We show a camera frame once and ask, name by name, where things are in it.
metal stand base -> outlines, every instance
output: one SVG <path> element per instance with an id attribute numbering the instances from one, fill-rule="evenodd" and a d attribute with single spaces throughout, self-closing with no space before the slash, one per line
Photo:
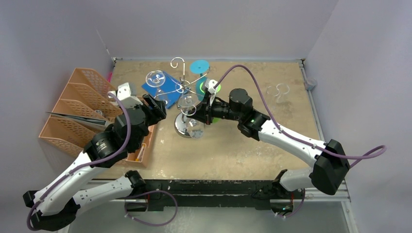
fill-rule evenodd
<path id="1" fill-rule="evenodd" d="M 186 119 L 187 117 L 183 115 L 183 113 L 179 113 L 174 120 L 174 129 L 178 135 L 190 138 L 190 135 L 186 129 Z"/>

white wall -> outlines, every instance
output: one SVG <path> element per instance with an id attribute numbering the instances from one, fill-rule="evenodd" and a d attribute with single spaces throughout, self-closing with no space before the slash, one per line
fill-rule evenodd
<path id="1" fill-rule="evenodd" d="M 361 233 L 412 232 L 412 1 L 339 0 L 310 52 L 314 101 L 326 138 L 381 157 L 347 175 Z"/>
<path id="2" fill-rule="evenodd" d="M 22 195 L 72 161 L 37 139 L 75 67 L 107 75 L 106 53 L 81 1 L 0 2 L 0 226 L 28 232 Z"/>
<path id="3" fill-rule="evenodd" d="M 337 0 L 87 0 L 112 56 L 301 59 Z"/>

table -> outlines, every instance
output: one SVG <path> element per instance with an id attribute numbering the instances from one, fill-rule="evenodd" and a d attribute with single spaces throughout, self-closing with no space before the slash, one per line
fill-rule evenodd
<path id="1" fill-rule="evenodd" d="M 209 62 L 208 78 L 218 80 L 231 66 L 242 64 L 255 75 L 264 92 L 270 85 L 287 83 L 290 92 L 286 101 L 276 105 L 274 116 L 283 126 L 308 137 L 319 139 L 303 77 L 296 63 L 282 62 Z M 199 77 L 189 71 L 186 79 Z M 169 61 L 116 61 L 111 83 L 134 83 L 139 95 L 141 85 L 152 70 L 164 70 L 176 79 L 182 75 L 182 65 L 172 68 Z M 228 101 L 234 88 L 245 89 L 253 98 L 254 108 L 266 113 L 258 91 L 249 74 L 236 68 L 222 82 L 218 97 Z M 273 145 L 247 138 L 237 129 L 237 122 L 220 120 L 206 126 L 200 139 L 183 138 L 174 129 L 174 120 L 180 111 L 172 107 L 167 118 L 159 122 L 153 150 L 147 168 L 115 165 L 99 175 L 98 179 L 117 179 L 129 170 L 138 170 L 144 179 L 210 179 L 210 180 L 272 180 L 283 169 L 299 169 L 307 165 L 295 156 Z"/>

